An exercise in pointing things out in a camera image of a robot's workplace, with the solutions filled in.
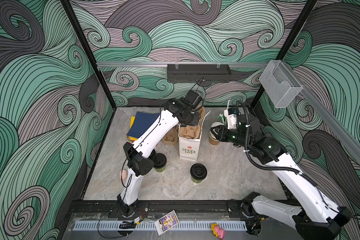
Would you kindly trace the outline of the brown pulp cup carrier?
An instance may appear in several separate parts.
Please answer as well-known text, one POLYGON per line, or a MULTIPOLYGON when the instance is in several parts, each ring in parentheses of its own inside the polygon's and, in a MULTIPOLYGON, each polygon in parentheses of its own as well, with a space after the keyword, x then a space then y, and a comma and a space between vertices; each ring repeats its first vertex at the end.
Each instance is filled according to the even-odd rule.
POLYGON ((202 107, 198 113, 199 121, 197 126, 186 126, 186 127, 180 127, 179 129, 179 136, 186 138, 186 139, 199 139, 202 133, 202 124, 204 121, 204 117, 206 115, 205 108, 202 107))

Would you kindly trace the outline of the white paper takeout bag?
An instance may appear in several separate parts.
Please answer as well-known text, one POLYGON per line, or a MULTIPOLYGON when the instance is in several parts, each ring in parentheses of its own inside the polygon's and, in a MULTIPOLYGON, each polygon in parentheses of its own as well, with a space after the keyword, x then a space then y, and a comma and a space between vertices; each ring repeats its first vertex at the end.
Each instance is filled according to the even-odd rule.
POLYGON ((200 143, 202 138, 202 132, 203 132, 203 124, 207 116, 210 114, 210 112, 207 112, 205 116, 200 119, 199 124, 197 127, 199 129, 196 129, 196 138, 189 139, 188 137, 185 137, 182 135, 182 133, 188 133, 192 127, 180 127, 179 128, 179 155, 180 159, 189 160, 196 162, 200 153, 200 143))

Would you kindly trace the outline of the black plastic cup lid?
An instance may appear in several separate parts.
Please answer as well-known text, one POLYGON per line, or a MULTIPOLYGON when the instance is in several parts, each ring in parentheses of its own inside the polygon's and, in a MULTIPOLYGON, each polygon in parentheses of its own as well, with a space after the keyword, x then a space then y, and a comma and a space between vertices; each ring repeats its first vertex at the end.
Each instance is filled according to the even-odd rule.
POLYGON ((154 168, 155 169, 162 169, 167 164, 167 157, 162 153, 156 153, 152 157, 152 161, 154 162, 154 168))

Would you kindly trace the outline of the green paper coffee cup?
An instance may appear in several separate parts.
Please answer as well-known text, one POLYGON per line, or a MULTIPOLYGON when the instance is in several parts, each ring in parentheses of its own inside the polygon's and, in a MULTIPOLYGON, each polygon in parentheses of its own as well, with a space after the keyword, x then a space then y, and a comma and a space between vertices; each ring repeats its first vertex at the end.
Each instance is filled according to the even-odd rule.
POLYGON ((154 167, 154 169, 156 170, 156 172, 162 173, 162 172, 164 172, 166 170, 166 166, 154 167))

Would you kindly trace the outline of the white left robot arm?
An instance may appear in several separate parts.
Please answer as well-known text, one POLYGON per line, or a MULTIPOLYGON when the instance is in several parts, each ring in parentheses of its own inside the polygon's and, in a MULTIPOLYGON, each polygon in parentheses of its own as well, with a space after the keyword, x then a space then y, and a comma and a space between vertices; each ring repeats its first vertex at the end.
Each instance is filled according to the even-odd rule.
POLYGON ((135 211, 138 193, 147 175, 154 167, 149 156, 162 138, 176 125, 196 126, 199 122, 200 109, 195 102, 170 99, 161 110, 153 124, 133 143, 125 143, 127 175, 121 177, 123 191, 118 195, 118 211, 125 217, 135 211))

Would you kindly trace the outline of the brown cup sleeve pile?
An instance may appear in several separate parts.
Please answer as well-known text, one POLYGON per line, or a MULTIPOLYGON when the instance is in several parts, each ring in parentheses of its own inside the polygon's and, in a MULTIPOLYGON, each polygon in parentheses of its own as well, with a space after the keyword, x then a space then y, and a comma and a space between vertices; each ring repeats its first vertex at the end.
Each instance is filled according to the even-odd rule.
POLYGON ((179 141, 179 126, 175 125, 162 138, 165 145, 175 145, 179 141))

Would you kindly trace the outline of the navy blue napkin stack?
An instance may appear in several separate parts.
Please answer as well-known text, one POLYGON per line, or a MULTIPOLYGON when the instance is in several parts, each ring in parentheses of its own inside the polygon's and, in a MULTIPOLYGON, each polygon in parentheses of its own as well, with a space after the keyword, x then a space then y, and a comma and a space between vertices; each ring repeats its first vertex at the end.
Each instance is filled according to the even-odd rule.
POLYGON ((157 120, 159 117, 159 113, 150 114, 150 113, 143 113, 137 112, 134 122, 134 127, 138 132, 138 137, 140 138, 148 129, 149 127, 157 120))

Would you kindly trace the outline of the pink oval soap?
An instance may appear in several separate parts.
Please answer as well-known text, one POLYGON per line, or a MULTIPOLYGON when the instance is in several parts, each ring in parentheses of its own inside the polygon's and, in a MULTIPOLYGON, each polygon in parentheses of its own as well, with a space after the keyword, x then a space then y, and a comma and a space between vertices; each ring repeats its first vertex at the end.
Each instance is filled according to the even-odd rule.
POLYGON ((128 177, 128 171, 126 169, 122 169, 120 171, 120 178, 121 178, 123 183, 125 183, 127 177, 128 177))

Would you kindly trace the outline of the pink yellow toy figure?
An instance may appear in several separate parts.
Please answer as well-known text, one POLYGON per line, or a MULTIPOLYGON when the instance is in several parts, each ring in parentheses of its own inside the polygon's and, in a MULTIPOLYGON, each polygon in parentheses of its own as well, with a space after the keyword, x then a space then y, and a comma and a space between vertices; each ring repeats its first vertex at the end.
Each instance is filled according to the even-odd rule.
POLYGON ((223 230, 217 223, 211 224, 211 230, 213 231, 213 234, 219 239, 223 240, 224 236, 226 234, 226 231, 223 230))

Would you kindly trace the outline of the black wall shelf tray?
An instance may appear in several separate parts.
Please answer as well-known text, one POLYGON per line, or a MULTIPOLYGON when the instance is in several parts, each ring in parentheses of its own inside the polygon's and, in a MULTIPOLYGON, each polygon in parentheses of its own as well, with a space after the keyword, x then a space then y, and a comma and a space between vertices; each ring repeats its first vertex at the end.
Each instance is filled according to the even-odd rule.
POLYGON ((196 83, 200 80, 207 83, 228 83, 232 71, 229 65, 168 65, 167 80, 170 83, 196 83))

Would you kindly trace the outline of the aluminium wall rail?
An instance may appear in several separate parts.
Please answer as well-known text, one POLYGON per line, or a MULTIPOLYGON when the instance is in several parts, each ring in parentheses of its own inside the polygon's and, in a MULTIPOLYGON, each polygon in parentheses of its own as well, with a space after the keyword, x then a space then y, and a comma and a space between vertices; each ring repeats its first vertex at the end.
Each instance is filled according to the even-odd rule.
POLYGON ((268 62, 249 63, 249 62, 131 62, 131 61, 110 61, 110 62, 96 62, 99 68, 166 68, 168 65, 175 65, 178 68, 180 65, 229 65, 232 68, 265 68, 268 62))

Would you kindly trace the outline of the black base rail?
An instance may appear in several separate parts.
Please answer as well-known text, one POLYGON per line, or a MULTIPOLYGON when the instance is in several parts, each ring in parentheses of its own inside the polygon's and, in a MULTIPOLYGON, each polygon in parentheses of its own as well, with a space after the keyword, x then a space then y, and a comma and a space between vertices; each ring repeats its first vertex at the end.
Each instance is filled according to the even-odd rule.
POLYGON ((161 216, 174 210, 177 214, 222 214, 246 219, 255 212, 243 200, 138 200, 125 207, 116 200, 73 201, 69 213, 102 214, 105 217, 161 216))

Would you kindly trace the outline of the black corner frame post right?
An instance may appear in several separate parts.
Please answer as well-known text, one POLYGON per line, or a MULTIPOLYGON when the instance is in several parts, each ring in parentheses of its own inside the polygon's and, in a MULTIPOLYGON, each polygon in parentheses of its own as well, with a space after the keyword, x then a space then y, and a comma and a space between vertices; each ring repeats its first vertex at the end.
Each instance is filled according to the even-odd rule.
POLYGON ((276 49, 271 60, 286 61, 298 34, 301 32, 317 1, 275 1, 284 21, 284 33, 281 40, 273 46, 276 49))

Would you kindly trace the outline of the black corner frame post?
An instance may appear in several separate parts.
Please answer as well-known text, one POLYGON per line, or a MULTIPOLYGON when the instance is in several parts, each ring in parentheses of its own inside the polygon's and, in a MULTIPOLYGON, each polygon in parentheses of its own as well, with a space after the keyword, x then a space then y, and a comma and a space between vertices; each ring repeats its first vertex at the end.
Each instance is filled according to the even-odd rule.
POLYGON ((281 40, 273 46, 276 49, 271 60, 286 61, 298 34, 301 32, 317 1, 275 1, 284 21, 284 33, 281 40))
POLYGON ((68 19, 71 23, 71 26, 73 27, 78 39, 79 39, 79 42, 80 44, 82 45, 82 47, 84 48, 84 52, 90 62, 90 66, 92 67, 92 69, 94 70, 94 73, 100 83, 100 86, 102 87, 103 91, 105 92, 105 95, 112 107, 112 109, 114 111, 116 111, 117 107, 116 107, 116 104, 115 104, 115 101, 111 95, 111 92, 107 86, 107 82, 105 80, 105 77, 103 75, 103 73, 98 69, 98 66, 97 66, 97 61, 95 59, 95 56, 90 48, 90 45, 85 37, 85 34, 84 34, 84 31, 83 29, 81 28, 81 25, 79 23, 79 20, 75 14, 75 11, 73 9, 73 6, 71 4, 70 1, 68 0, 60 0, 67 16, 68 16, 68 19))

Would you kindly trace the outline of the black corner frame post left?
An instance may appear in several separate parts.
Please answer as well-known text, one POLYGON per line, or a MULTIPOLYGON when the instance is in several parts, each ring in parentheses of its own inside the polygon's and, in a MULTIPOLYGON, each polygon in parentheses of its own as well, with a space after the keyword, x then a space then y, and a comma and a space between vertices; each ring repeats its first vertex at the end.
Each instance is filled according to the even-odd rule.
POLYGON ((103 91, 105 92, 105 95, 112 107, 112 109, 114 111, 116 111, 117 107, 116 107, 116 104, 115 104, 115 101, 111 95, 111 92, 107 86, 107 82, 105 80, 105 77, 103 75, 103 73, 98 69, 98 66, 97 66, 97 61, 95 59, 95 56, 90 48, 90 45, 85 37, 85 34, 84 34, 84 31, 83 29, 81 28, 81 25, 79 23, 79 20, 75 14, 75 11, 73 9, 73 6, 71 4, 70 1, 68 0, 60 0, 67 16, 68 16, 68 19, 71 23, 71 26, 73 27, 78 39, 79 39, 79 42, 80 44, 82 45, 82 47, 84 48, 84 52, 90 62, 90 66, 92 67, 92 69, 94 70, 94 73, 100 83, 100 86, 102 87, 103 91))

